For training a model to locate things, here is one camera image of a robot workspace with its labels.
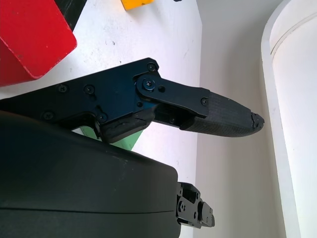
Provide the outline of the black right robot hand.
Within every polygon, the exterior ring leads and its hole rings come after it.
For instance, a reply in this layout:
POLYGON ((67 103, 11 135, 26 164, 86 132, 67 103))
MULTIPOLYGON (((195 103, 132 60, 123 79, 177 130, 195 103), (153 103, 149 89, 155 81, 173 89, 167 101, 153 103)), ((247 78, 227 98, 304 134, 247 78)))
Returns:
POLYGON ((264 119, 146 58, 0 102, 3 238, 177 238, 215 225, 175 168, 114 143, 158 122, 243 137, 264 119))

